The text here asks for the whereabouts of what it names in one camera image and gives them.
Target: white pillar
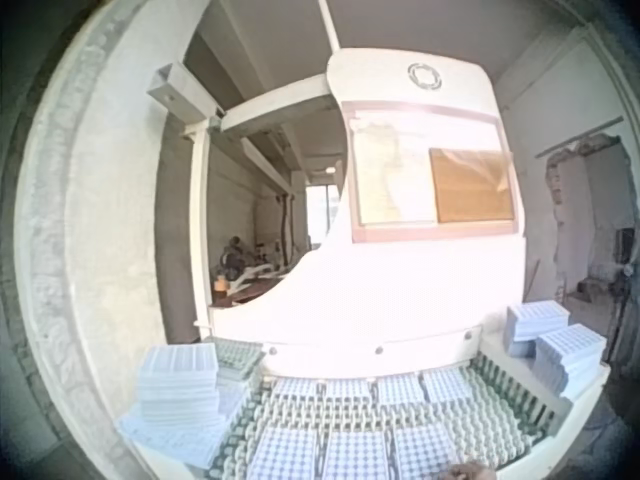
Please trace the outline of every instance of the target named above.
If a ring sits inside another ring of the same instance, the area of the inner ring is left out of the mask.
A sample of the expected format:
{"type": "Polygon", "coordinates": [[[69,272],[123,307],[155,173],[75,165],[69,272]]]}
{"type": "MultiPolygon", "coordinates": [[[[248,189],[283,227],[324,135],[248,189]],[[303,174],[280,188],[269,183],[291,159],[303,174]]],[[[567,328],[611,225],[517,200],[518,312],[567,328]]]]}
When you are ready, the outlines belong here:
{"type": "Polygon", "coordinates": [[[34,120],[16,201],[25,328],[56,407],[109,479],[150,478],[114,421],[164,342],[154,251],[166,110],[154,72],[181,61],[208,0],[113,0],[77,35],[34,120]]]}

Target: person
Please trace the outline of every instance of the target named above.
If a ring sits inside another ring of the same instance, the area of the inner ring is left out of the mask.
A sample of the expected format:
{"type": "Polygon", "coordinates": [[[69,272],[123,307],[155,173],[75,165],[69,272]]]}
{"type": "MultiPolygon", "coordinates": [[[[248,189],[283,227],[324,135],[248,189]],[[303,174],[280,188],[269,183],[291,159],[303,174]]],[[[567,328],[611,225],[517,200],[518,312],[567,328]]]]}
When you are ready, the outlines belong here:
{"type": "Polygon", "coordinates": [[[497,480],[496,472],[478,462],[454,465],[442,480],[497,480]]]}

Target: white support bar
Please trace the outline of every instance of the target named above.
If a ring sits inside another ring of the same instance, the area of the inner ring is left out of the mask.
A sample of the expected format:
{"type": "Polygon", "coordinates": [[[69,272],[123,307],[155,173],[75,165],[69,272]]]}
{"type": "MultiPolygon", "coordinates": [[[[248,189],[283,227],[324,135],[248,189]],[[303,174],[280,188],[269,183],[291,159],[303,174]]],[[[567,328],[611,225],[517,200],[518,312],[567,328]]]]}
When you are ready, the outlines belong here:
{"type": "Polygon", "coordinates": [[[230,137],[246,137],[274,125],[335,107],[327,76],[323,73],[276,88],[230,109],[222,119],[220,130],[230,137]]]}
{"type": "Polygon", "coordinates": [[[336,27],[333,24],[333,18],[331,18],[331,11],[327,0],[318,0],[320,6],[320,13],[322,14],[322,22],[324,28],[327,31],[327,38],[329,39],[329,46],[331,47],[331,53],[336,53],[340,50],[340,41],[338,40],[338,34],[336,33],[336,27]]]}
{"type": "Polygon", "coordinates": [[[292,193],[291,184],[267,160],[260,150],[246,138],[230,140],[224,133],[211,132],[211,140],[221,152],[240,163],[250,172],[259,174],[264,183],[276,193],[292,193]]]}
{"type": "MultiPolygon", "coordinates": [[[[215,123],[222,112],[218,102],[181,63],[172,63],[158,70],[147,93],[182,120],[189,135],[201,130],[200,122],[215,123]]],[[[233,142],[225,134],[210,133],[211,140],[221,151],[258,175],[270,188],[277,193],[291,193],[291,185],[249,140],[233,142]]]]}
{"type": "Polygon", "coordinates": [[[300,144],[298,143],[298,138],[296,137],[293,127],[289,124],[283,124],[280,129],[284,134],[285,141],[287,142],[287,146],[283,152],[284,163],[287,164],[291,170],[302,170],[305,178],[309,179],[309,172],[307,168],[307,164],[304,161],[304,156],[302,155],[302,150],[300,149],[300,144]]]}
{"type": "MultiPolygon", "coordinates": [[[[189,249],[191,278],[196,304],[197,323],[211,325],[209,307],[211,300],[211,279],[209,276],[209,252],[207,248],[207,178],[209,172],[208,121],[201,122],[200,128],[192,133],[193,152],[191,155],[191,185],[189,189],[189,249]]],[[[209,329],[200,329],[201,338],[209,336],[209,329]]]]}
{"type": "Polygon", "coordinates": [[[181,63],[171,63],[159,69],[147,93],[185,125],[215,117],[221,111],[209,92],[181,63]]]}

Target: white machine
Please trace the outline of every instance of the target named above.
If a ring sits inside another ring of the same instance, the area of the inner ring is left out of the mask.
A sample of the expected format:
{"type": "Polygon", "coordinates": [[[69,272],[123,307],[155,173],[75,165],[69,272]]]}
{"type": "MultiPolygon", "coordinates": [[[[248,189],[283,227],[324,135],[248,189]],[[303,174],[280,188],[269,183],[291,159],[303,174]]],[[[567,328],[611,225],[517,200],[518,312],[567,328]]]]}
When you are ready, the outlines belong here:
{"type": "MultiPolygon", "coordinates": [[[[609,370],[602,366],[570,402],[504,352],[506,307],[523,293],[524,210],[490,80],[476,65],[425,53],[340,49],[320,6],[334,50],[326,74],[225,114],[180,64],[161,69],[149,91],[194,139],[197,325],[203,337],[262,344],[263,371],[274,378],[375,383],[471,362],[535,433],[526,452],[495,462],[499,478],[543,478],[584,425],[609,370]],[[245,137],[327,107],[342,112],[349,158],[326,241],[262,297],[213,311],[203,241],[209,143],[287,191],[245,137]]],[[[195,475],[140,450],[160,478],[195,475]]]]}

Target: stack of paper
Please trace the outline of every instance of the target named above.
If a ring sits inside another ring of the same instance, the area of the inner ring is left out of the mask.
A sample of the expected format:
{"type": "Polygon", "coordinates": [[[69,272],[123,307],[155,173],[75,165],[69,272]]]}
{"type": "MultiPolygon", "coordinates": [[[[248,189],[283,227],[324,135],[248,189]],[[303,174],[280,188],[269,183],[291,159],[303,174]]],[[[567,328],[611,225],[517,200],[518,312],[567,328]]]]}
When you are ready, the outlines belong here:
{"type": "Polygon", "coordinates": [[[154,426],[216,426],[218,413],[216,347],[164,345],[152,348],[138,373],[143,420],[154,426]]]}
{"type": "Polygon", "coordinates": [[[598,375],[606,339],[581,324],[536,340],[534,375],[556,395],[574,399],[598,375]]]}
{"type": "Polygon", "coordinates": [[[251,394],[248,382],[219,373],[214,343],[152,348],[138,374],[138,403],[118,429],[139,445],[210,468],[251,394]]]}
{"type": "Polygon", "coordinates": [[[509,307],[504,348],[513,357],[533,357],[536,338],[568,324],[569,312],[553,300],[509,307]]]}
{"type": "Polygon", "coordinates": [[[262,344],[214,338],[220,370],[218,375],[229,380],[245,380],[264,357],[262,344]]]}

